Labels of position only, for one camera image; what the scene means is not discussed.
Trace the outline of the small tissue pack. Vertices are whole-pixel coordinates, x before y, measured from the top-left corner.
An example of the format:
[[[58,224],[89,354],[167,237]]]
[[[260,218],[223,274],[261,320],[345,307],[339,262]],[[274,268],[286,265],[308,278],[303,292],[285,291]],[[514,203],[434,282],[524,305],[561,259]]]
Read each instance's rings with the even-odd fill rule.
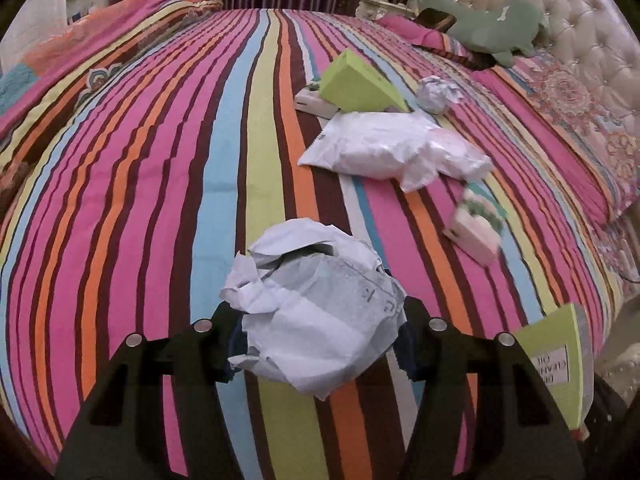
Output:
[[[469,183],[444,235],[481,266],[491,266],[501,248],[506,211],[477,183]]]

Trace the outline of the small white flat box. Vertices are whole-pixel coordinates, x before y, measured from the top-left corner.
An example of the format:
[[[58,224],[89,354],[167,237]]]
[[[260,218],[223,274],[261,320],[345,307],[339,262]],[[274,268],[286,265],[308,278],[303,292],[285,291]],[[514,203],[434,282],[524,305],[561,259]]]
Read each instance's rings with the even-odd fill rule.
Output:
[[[313,79],[294,96],[294,107],[299,112],[330,120],[338,107],[320,96],[320,81]]]

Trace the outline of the green plush toy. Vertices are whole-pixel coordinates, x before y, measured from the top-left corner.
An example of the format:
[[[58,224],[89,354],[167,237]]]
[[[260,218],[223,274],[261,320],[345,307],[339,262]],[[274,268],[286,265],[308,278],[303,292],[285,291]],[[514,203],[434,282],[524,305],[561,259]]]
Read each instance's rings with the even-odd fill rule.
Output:
[[[494,10],[474,10],[454,0],[418,0],[418,9],[452,16],[451,38],[506,68],[514,65],[515,53],[532,58],[536,39],[550,28],[547,15],[529,0],[502,0]]]

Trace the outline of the white shelf cabinet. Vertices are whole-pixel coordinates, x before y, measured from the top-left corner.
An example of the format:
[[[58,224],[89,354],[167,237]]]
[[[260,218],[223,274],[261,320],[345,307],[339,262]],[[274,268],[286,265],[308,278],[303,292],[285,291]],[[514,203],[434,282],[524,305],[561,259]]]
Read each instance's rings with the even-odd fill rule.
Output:
[[[26,0],[1,39],[1,73],[12,70],[36,44],[106,5],[107,0]]]

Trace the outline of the far white bedside table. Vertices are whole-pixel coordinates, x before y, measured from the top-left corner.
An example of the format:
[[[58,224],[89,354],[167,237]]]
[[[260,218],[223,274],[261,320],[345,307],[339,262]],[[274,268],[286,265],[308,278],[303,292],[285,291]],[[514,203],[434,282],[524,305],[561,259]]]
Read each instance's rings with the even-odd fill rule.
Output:
[[[387,14],[400,15],[409,20],[416,18],[416,12],[403,4],[389,3],[383,0],[359,0],[355,11],[356,18],[369,21],[377,21]]]

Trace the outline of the tufted cream headboard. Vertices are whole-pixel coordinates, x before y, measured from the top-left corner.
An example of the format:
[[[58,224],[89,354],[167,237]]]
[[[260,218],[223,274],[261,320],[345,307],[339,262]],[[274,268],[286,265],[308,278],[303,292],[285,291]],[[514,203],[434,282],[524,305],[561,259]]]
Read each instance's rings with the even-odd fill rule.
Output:
[[[494,10],[503,0],[456,0]],[[639,132],[639,40],[614,0],[530,0],[549,22],[548,50],[619,119]]]

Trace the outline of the white plastic mailer bag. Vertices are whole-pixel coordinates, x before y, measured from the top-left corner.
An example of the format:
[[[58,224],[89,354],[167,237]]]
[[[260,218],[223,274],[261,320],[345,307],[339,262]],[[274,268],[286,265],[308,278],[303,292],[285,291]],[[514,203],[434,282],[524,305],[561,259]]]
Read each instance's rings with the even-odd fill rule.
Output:
[[[475,182],[494,169],[480,148],[420,110],[338,113],[298,163],[348,176],[395,179],[406,193],[425,188],[439,176]]]

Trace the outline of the large white paper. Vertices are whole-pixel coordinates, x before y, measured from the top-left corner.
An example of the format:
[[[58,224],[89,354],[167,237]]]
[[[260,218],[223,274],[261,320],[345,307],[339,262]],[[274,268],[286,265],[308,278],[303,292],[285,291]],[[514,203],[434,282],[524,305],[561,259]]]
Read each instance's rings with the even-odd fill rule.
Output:
[[[407,321],[405,289],[363,240],[307,218],[266,229],[220,292],[242,315],[234,368],[326,398],[384,356]]]

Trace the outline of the floral pink pillow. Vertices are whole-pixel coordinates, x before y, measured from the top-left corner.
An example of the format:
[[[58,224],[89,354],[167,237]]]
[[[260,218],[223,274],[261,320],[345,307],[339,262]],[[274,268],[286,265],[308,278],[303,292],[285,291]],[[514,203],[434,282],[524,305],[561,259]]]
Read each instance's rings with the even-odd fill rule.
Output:
[[[378,24],[415,47],[467,67],[470,77],[528,130],[594,223],[617,220],[638,200],[639,139],[553,55],[538,50],[502,67],[446,32],[408,18],[387,15]]]

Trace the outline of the striped colourful bed sheet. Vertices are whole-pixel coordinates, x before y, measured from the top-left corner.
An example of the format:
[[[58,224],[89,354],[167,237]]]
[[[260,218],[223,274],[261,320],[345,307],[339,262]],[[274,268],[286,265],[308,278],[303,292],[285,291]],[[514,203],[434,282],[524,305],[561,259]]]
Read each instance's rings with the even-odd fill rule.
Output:
[[[494,162],[498,259],[444,235],[463,193],[300,166],[319,119],[294,96],[345,49],[412,102],[428,76],[463,99],[438,118]],[[47,469],[107,360],[132,332],[180,333],[213,313],[233,257],[309,218],[358,236],[431,314],[490,337],[564,304],[600,348],[624,285],[606,226],[470,70],[356,18],[210,12],[171,3],[59,80],[1,143],[1,402]]]

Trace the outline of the small paper ball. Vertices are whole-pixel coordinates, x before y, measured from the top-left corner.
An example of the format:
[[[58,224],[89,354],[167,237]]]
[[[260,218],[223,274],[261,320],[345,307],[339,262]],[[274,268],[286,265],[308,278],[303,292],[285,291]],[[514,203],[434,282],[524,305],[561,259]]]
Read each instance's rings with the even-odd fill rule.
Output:
[[[463,92],[453,81],[439,76],[421,79],[416,88],[416,102],[427,113],[441,115],[463,99]]]

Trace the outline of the folded pink orange quilt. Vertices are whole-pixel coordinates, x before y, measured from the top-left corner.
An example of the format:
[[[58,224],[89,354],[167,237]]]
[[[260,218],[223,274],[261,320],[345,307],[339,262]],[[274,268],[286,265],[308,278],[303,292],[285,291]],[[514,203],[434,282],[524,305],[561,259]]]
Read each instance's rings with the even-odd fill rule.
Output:
[[[187,6],[218,0],[122,0],[90,13],[29,49],[1,76],[1,143],[9,141],[18,122],[59,80],[104,52],[147,18],[171,3]]]

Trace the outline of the green cube box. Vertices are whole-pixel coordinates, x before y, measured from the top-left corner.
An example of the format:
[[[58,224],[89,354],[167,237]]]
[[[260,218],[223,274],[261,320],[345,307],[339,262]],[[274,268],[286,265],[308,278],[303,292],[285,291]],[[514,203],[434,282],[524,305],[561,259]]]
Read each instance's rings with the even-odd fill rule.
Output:
[[[567,427],[578,430],[594,395],[594,355],[585,309],[564,304],[518,330],[515,339],[551,392]]]

